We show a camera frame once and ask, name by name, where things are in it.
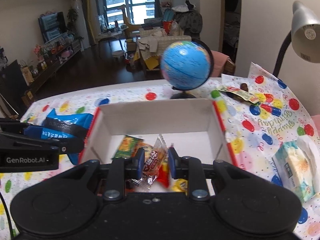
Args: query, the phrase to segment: blue snack bag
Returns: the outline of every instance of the blue snack bag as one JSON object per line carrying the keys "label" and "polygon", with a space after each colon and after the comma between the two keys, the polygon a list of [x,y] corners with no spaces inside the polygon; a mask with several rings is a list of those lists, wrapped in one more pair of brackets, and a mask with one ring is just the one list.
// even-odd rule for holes
{"label": "blue snack bag", "polygon": [[[47,115],[41,126],[30,126],[24,129],[24,134],[33,138],[73,138],[85,139],[92,114],[57,115],[55,109]],[[79,153],[68,154],[73,165],[79,162]]]}

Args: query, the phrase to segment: green balloon print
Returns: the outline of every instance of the green balloon print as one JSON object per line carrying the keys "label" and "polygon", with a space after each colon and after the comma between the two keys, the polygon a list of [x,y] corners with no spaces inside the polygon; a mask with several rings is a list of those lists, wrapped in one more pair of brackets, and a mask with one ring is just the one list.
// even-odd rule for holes
{"label": "green balloon print", "polygon": [[85,107],[82,106],[76,111],[76,114],[82,114],[84,112],[84,110],[85,110]]}
{"label": "green balloon print", "polygon": [[304,129],[301,126],[299,126],[297,128],[297,133],[298,133],[298,135],[305,135],[306,134]]}
{"label": "green balloon print", "polygon": [[7,183],[4,186],[4,190],[6,193],[9,193],[11,189],[11,180],[8,180]]}
{"label": "green balloon print", "polygon": [[212,90],[211,91],[211,97],[212,98],[218,98],[220,96],[220,92],[218,90]]}
{"label": "green balloon print", "polygon": [[0,229],[3,230],[4,229],[4,218],[0,217]]}

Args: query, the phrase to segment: red snack bag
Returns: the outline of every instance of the red snack bag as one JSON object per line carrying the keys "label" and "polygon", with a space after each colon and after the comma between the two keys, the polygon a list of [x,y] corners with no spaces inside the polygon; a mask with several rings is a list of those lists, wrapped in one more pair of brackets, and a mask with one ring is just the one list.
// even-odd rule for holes
{"label": "red snack bag", "polygon": [[168,155],[168,149],[161,135],[158,136],[153,151],[143,166],[143,173],[146,175],[156,175],[162,165],[162,162]]}
{"label": "red snack bag", "polygon": [[162,167],[162,163],[165,161],[165,159],[168,160],[168,149],[165,145],[162,135],[159,134],[153,147],[153,151],[150,153],[149,158],[147,158],[144,163],[142,178],[132,179],[132,183],[137,186],[142,185],[150,189],[153,182],[158,178],[159,169]]}
{"label": "red snack bag", "polygon": [[162,184],[162,186],[168,188],[169,187],[169,165],[168,165],[168,157],[163,161],[160,169],[157,181]]}

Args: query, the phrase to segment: snack wrapper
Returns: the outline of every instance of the snack wrapper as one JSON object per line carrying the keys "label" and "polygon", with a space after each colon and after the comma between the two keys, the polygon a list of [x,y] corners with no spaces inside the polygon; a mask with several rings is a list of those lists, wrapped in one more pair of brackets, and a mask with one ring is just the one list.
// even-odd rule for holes
{"label": "snack wrapper", "polygon": [[142,142],[143,139],[135,138],[129,135],[125,135],[121,144],[118,147],[118,150],[113,156],[114,158],[131,158],[132,154],[137,151],[137,145],[139,142]]}
{"label": "snack wrapper", "polygon": [[236,88],[236,87],[231,87],[231,86],[226,86],[226,85],[222,85],[220,87],[218,87],[218,90],[219,91],[223,91],[223,92],[230,92],[230,93],[233,93],[237,96],[240,96],[241,98],[243,98],[245,101],[249,101],[253,104],[256,104],[259,102],[259,98],[257,98],[255,95],[247,92],[247,91],[244,91],[244,90],[241,90],[239,88]]}
{"label": "snack wrapper", "polygon": [[137,147],[136,147],[136,151],[133,153],[132,157],[135,157],[137,151],[140,148],[144,149],[144,161],[146,161],[150,157],[150,154],[153,151],[153,147],[150,144],[147,144],[147,143],[140,141],[140,142],[138,142]]}
{"label": "snack wrapper", "polygon": [[133,179],[132,183],[151,189],[152,184],[159,176],[159,169],[166,158],[168,158],[168,149],[162,135],[159,134],[153,146],[153,151],[144,163],[141,179]]}
{"label": "snack wrapper", "polygon": [[175,192],[188,193],[188,181],[185,179],[177,179],[171,189]]}
{"label": "snack wrapper", "polygon": [[284,142],[273,160],[285,188],[293,191],[301,200],[308,201],[318,189],[318,168],[320,160],[315,143],[308,135],[296,141]]}

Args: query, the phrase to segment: screw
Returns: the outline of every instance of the screw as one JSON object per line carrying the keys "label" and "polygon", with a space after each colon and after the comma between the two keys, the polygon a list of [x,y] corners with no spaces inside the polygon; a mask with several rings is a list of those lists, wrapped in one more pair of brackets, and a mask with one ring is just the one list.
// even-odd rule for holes
{"label": "screw", "polygon": [[107,190],[103,196],[107,199],[115,199],[117,197],[120,196],[120,192],[115,190],[115,189],[111,189],[111,190]]}
{"label": "screw", "polygon": [[192,195],[196,198],[205,198],[208,195],[208,192],[203,189],[196,189],[192,192]]}
{"label": "screw", "polygon": [[142,202],[147,204],[147,205],[152,203],[152,201],[150,199],[144,199],[144,200],[142,200]]}

